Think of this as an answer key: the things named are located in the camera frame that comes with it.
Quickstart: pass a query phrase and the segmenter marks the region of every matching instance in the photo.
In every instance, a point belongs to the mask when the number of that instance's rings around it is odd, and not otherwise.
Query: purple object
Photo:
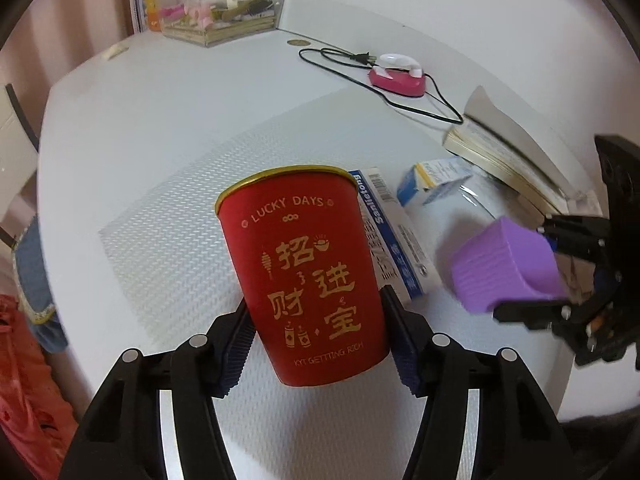
[[[453,285],[469,312],[489,312],[504,300],[566,298],[553,251],[545,237],[506,216],[453,254]]]

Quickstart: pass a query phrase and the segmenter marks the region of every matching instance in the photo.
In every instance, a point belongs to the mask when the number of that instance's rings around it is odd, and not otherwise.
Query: pink wall
[[[0,83],[12,83],[39,132],[49,89],[131,32],[129,0],[34,0],[0,50]]]

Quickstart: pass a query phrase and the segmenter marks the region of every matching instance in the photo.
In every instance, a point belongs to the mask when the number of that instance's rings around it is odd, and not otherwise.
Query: white surface
[[[554,154],[555,163],[575,189],[593,189],[594,181],[562,141],[553,124],[490,72],[431,36],[372,12],[329,0],[287,0],[280,28],[355,53],[371,52],[378,56],[385,52],[410,52],[424,71],[436,79],[440,91],[460,112],[478,85],[482,85],[497,108],[524,128],[547,153]],[[313,59],[322,60],[318,55]],[[347,68],[347,71],[351,76],[367,80],[365,70]],[[433,93],[430,82],[427,90]],[[414,107],[428,101],[427,98],[416,100],[399,96],[393,96],[393,99]],[[442,105],[436,110],[451,116]],[[424,124],[425,131],[439,143],[442,143],[450,126],[415,114],[410,118]]]
[[[558,419],[587,415],[611,415],[640,403],[640,372],[636,371],[636,347],[615,363],[594,363],[571,372]]]
[[[617,133],[640,142],[640,64],[601,0],[336,1],[428,34],[491,71],[554,125],[606,204],[593,135]],[[339,16],[329,15],[325,21]],[[373,32],[353,27],[356,38]],[[412,50],[401,52],[413,55]],[[614,392],[611,365],[574,370],[565,403],[581,409],[572,413],[637,404],[639,375],[630,360],[624,362],[614,366],[619,370]],[[592,382],[593,390],[585,388]]]

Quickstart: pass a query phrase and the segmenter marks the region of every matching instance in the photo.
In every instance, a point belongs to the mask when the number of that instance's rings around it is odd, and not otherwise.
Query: chinese characters
[[[360,330],[360,323],[353,323],[353,316],[356,314],[356,307],[350,306],[347,308],[338,307],[334,313],[329,314],[324,317],[324,322],[326,324],[331,323],[335,332],[333,332],[329,339],[335,339],[342,334],[346,334],[347,332],[357,332]]]
[[[382,240],[378,235],[378,229],[373,224],[373,221],[367,216],[364,221],[364,231],[367,235],[367,241],[369,242],[369,250],[375,258],[375,263],[380,270],[380,274],[385,280],[391,280],[398,277],[396,269],[389,259],[386,251],[383,247]]]
[[[291,263],[289,257],[293,254],[293,266],[297,267],[305,262],[310,262],[314,259],[314,248],[306,248],[306,244],[309,241],[308,236],[301,236],[300,238],[293,238],[288,244],[283,242],[276,247],[276,252],[280,255],[279,261],[284,262],[281,269],[289,269]]]
[[[273,307],[273,318],[280,319],[281,316],[302,316],[303,311],[300,296],[302,296],[303,292],[304,289],[297,290],[294,287],[293,292],[286,296],[282,290],[269,294],[268,298]]]
[[[322,290],[320,293],[321,298],[326,298],[330,294],[335,294],[336,292],[349,292],[353,290],[353,287],[356,285],[356,282],[347,283],[347,276],[349,275],[349,271],[347,270],[347,266],[342,262],[338,262],[335,267],[329,268],[324,274],[324,270],[314,270],[313,275],[316,276],[316,283],[318,283],[318,287]],[[329,287],[324,281],[324,278],[327,277],[329,280],[329,284],[333,286]]]

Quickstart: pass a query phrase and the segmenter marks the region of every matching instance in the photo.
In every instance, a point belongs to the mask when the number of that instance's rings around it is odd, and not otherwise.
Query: plastic storage box
[[[162,33],[209,46],[278,26],[284,0],[156,0]]]

